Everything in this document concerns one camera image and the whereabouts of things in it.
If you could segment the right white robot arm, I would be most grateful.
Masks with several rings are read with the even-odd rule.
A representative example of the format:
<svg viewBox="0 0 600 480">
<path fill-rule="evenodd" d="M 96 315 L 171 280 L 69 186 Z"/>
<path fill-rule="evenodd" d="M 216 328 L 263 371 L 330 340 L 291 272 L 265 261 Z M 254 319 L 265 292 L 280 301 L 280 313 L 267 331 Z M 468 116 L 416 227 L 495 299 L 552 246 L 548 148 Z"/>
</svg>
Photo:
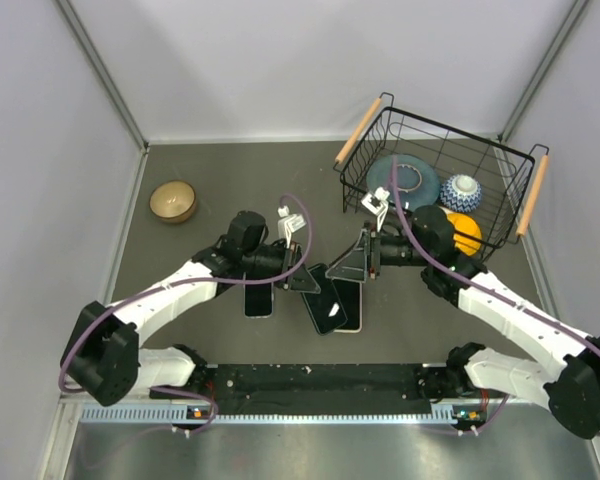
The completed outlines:
<svg viewBox="0 0 600 480">
<path fill-rule="evenodd" d="M 388 266 L 419 266 L 436 296 L 489 325 L 528 354 L 503 355 L 469 343 L 453 349 L 446 380 L 456 394 L 497 390 L 548 410 L 570 433 L 600 436 L 600 335 L 549 316 L 517 295 L 479 260 L 457 248 L 454 226 L 439 207 L 418 208 L 392 235 L 365 223 L 354 246 L 327 277 L 364 283 Z"/>
</svg>

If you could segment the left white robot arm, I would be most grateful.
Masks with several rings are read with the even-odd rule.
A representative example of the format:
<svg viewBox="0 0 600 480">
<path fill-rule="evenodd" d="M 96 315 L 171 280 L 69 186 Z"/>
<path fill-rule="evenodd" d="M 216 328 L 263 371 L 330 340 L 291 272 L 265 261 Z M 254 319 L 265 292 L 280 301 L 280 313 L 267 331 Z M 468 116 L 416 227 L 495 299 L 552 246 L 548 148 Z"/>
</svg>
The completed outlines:
<svg viewBox="0 0 600 480">
<path fill-rule="evenodd" d="M 271 244 L 265 241 L 264 217 L 241 211 L 212 246 L 165 279 L 110 305 L 86 305 L 60 361 L 62 391 L 85 392 L 102 406 L 156 387 L 176 388 L 189 397 L 200 394 L 207 374 L 193 349 L 176 345 L 156 350 L 144 344 L 186 311 L 232 286 L 319 292 L 304 265 L 305 248 L 292 239 L 309 228 L 308 218 L 285 207 L 278 214 L 279 238 Z"/>
</svg>

